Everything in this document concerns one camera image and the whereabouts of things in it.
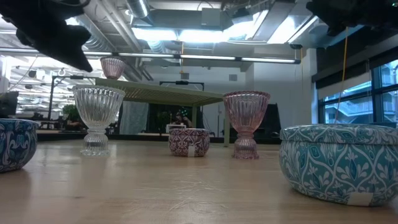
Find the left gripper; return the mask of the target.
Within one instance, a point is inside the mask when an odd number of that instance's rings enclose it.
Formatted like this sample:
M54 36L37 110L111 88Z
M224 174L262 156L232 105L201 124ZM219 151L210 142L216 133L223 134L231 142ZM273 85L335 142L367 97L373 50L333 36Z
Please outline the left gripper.
M38 37L29 37L21 31L33 27L47 28L79 16L89 3L90 0L1 0L1 16L18 28L16 36L22 44L79 70L92 72L93 68L82 50L91 34L83 26L67 25L57 33Z

